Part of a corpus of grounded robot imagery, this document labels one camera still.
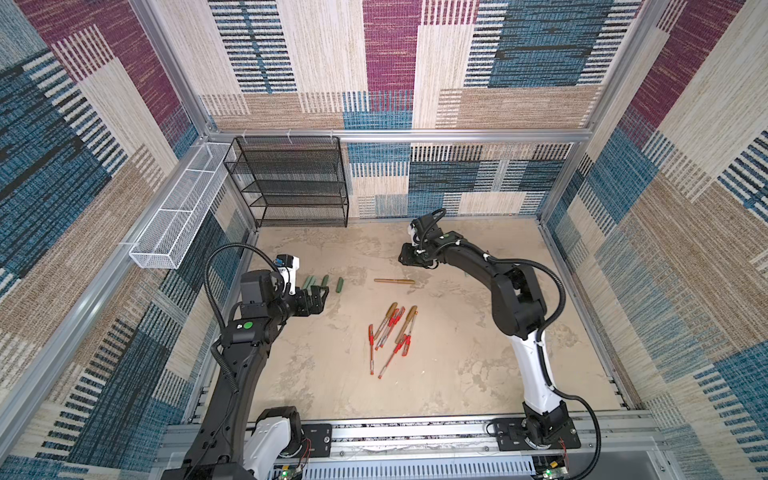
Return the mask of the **brown pen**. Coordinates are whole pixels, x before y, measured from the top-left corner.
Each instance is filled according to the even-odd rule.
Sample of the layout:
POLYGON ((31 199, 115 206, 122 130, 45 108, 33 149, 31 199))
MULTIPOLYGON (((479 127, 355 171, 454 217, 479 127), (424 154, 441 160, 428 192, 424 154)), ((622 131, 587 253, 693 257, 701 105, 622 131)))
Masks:
POLYGON ((382 320, 382 321, 381 321, 381 323, 379 324, 379 326, 378 326, 378 328, 377 328, 377 330, 376 330, 376 332, 375 332, 375 334, 374 334, 374 340, 377 340, 377 339, 380 337, 380 335, 381 335, 381 332, 382 332, 382 331, 384 330, 384 328, 385 328, 385 327, 388 325, 390 318, 392 317, 392 315, 394 314, 394 312, 395 312, 395 311, 397 311, 397 307, 398 307, 398 303, 397 303, 397 302, 393 302, 393 303, 390 305, 390 307, 388 308, 388 310, 387 310, 387 312, 386 312, 386 314, 385 314, 385 316, 384 316, 383 320, 382 320))
POLYGON ((401 326, 401 329, 398 333, 398 336, 396 337, 396 343, 399 344, 404 340, 404 337, 406 335, 406 329, 407 327, 412 323, 413 318, 417 314, 418 307, 416 305, 413 305, 410 310, 408 311, 405 320, 403 321, 403 324, 401 326))

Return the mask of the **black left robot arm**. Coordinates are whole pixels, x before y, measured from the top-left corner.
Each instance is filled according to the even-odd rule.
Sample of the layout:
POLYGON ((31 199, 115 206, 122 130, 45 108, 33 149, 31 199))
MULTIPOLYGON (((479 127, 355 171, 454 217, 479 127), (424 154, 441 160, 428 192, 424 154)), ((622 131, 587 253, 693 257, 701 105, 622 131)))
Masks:
POLYGON ((257 382, 280 328, 292 317, 323 312, 330 289, 292 289, 281 274, 250 271, 241 276, 241 317, 230 318, 213 345, 220 367, 206 415, 181 465, 164 479, 270 479, 280 455, 304 446, 300 415, 293 406, 268 409, 246 435, 257 382))

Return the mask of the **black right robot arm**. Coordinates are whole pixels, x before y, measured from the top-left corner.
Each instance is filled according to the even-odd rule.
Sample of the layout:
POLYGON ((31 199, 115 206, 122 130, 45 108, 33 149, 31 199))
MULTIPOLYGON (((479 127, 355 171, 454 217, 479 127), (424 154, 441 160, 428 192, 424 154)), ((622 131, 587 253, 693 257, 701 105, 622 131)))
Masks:
POLYGON ((410 240, 399 262, 425 269, 446 264, 484 285, 491 295, 496 327, 512 343, 524 387, 526 441, 543 449, 569 429, 564 397, 556 392, 546 354, 545 328, 562 313, 565 290, 548 267, 524 259, 498 259, 438 221, 444 209, 411 221, 410 240))

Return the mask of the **red gel pen short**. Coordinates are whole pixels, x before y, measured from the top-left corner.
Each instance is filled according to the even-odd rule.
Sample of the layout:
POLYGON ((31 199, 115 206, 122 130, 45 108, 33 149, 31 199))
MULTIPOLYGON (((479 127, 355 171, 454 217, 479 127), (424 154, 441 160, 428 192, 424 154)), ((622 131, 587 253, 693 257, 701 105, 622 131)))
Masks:
POLYGON ((411 338, 412 336, 410 334, 406 334, 403 340, 403 346, 402 346, 402 356, 405 357, 409 353, 410 345, 411 345, 411 338))

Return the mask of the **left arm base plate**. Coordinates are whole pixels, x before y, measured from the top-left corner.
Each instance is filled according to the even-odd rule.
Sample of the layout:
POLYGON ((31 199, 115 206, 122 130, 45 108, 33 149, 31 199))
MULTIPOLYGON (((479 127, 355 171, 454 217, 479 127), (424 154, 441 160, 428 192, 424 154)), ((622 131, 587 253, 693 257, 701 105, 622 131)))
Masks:
POLYGON ((328 458, 331 455, 333 427, 330 423, 303 424, 301 436, 294 446, 289 445, 278 456, 284 460, 328 458))

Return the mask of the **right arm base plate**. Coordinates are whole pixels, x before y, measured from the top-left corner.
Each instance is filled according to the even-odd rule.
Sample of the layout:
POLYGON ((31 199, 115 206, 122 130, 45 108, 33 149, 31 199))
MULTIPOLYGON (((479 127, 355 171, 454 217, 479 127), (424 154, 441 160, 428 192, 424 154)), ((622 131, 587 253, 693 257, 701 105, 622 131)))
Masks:
POLYGON ((562 448, 570 450, 582 446, 571 420, 550 425, 535 418, 496 418, 486 425, 486 432, 496 440, 498 449, 503 452, 562 448))

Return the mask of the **aluminium mounting rail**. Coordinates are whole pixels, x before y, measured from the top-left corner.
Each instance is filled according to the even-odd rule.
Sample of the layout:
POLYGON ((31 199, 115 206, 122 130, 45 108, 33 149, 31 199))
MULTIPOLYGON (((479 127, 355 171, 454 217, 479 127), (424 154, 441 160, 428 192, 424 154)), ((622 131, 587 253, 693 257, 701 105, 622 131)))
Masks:
MULTIPOLYGON (((478 453, 498 452, 492 420, 517 417, 517 414, 427 416, 409 418, 373 418, 346 420, 312 420, 310 423, 330 424, 327 442, 321 439, 321 452, 329 457, 320 460, 356 460, 367 454, 416 453, 478 453)), ((594 446, 596 431, 585 412, 571 413, 583 451, 594 446)), ((664 441, 656 420, 644 410, 616 410, 597 413, 603 448, 657 446, 664 441)), ((199 425, 168 427, 154 455, 152 467, 176 468, 191 446, 199 425)))

